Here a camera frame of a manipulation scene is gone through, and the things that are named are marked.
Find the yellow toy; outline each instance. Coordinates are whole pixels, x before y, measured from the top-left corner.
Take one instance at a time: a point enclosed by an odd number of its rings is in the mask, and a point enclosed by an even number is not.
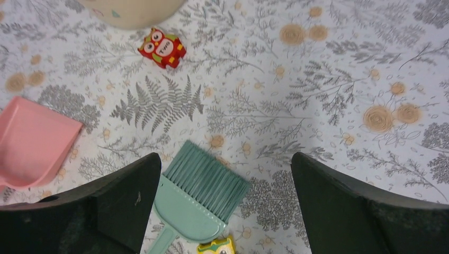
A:
[[[214,240],[209,244],[200,244],[196,252],[198,254],[236,254],[231,235],[226,239]]]

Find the mint green brush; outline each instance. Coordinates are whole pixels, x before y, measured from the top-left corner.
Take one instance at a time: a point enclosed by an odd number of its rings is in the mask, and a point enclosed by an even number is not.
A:
[[[160,176],[154,211],[165,227],[147,254],[164,254],[177,235],[196,243],[214,240],[249,187],[249,182],[186,141]]]

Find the pink dustpan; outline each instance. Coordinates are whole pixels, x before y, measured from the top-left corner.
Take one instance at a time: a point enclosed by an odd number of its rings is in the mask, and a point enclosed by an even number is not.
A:
[[[82,126],[37,103],[13,98],[0,115],[0,191],[52,181]]]

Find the owl toy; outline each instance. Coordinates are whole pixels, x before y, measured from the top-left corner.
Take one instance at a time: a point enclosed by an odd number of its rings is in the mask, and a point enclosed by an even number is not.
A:
[[[198,254],[236,254],[231,235],[223,240],[215,240],[209,244],[200,244],[196,252]]]
[[[178,36],[174,34],[165,35],[156,28],[151,28],[151,33],[145,37],[138,51],[142,56],[153,60],[164,69],[167,65],[176,68],[179,65],[179,59],[186,54]]]

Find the floral tablecloth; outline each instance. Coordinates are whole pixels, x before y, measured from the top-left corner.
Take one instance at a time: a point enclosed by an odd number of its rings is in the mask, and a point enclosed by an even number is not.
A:
[[[0,0],[0,107],[20,95],[85,124],[51,184],[7,189],[0,204],[150,152],[166,168],[186,139],[253,185],[225,233],[240,254],[311,253],[297,151],[449,203],[448,23],[447,0],[188,0],[159,26],[187,49],[163,70],[137,51],[149,29],[112,28],[74,0]],[[161,227],[152,214],[142,253]],[[177,239],[169,253],[195,245]]]

